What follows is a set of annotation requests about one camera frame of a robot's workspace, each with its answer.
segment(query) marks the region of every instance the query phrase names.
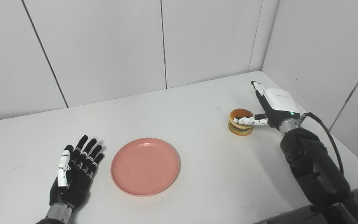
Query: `hamburger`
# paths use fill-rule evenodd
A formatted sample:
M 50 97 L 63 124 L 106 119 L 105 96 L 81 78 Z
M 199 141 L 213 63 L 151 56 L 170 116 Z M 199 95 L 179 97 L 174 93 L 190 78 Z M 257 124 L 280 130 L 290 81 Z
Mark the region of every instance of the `hamburger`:
M 242 125 L 238 123 L 234 123 L 234 117 L 246 117 L 246 116 L 253 116 L 253 113 L 246 109 L 235 109 L 230 113 L 229 116 L 229 130 L 236 135 L 239 136 L 247 136 L 253 130 L 253 125 Z

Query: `white table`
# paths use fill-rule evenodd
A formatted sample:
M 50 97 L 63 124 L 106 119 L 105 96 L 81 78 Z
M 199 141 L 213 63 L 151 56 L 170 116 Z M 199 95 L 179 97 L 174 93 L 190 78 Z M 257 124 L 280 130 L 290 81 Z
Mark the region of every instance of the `white table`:
M 248 224 L 308 206 L 281 152 L 279 131 L 255 127 L 240 137 L 227 127 L 235 108 L 263 112 L 252 80 L 278 88 L 263 72 L 251 72 L 0 120 L 0 223 L 44 217 L 59 156 L 84 134 L 101 141 L 106 157 L 72 223 Z M 319 124 L 306 119 L 303 127 L 321 138 L 336 162 Z M 110 163 L 123 145 L 143 137 L 175 147 L 181 169 L 162 193 L 134 197 L 114 185 Z M 345 176 L 357 190 L 358 158 L 335 140 Z

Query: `robotic finger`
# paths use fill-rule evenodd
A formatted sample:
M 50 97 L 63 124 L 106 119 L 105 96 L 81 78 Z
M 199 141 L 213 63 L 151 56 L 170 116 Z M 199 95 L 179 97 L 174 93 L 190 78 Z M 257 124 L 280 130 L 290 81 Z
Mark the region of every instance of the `robotic finger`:
M 234 117 L 233 121 L 235 123 L 243 124 L 243 125 L 256 125 L 256 126 L 267 125 L 266 114 L 256 114 L 254 116 L 246 116 L 246 117 Z
M 62 156 L 60 157 L 59 167 L 57 170 L 57 182 L 59 187 L 68 186 L 67 174 L 71 169 L 68 165 L 68 162 L 70 161 L 70 154 L 72 151 L 73 147 L 71 145 L 68 145 L 66 146 L 62 153 Z

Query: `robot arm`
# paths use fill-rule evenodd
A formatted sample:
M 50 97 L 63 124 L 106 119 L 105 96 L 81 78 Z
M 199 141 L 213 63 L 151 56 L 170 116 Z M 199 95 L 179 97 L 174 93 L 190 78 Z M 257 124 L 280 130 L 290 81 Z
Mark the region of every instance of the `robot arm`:
M 307 114 L 300 116 L 289 92 L 266 89 L 255 81 L 251 84 L 268 124 L 284 136 L 280 148 L 307 199 L 318 207 L 329 224 L 358 224 L 358 205 L 351 197 L 349 183 L 317 135 L 300 125 Z

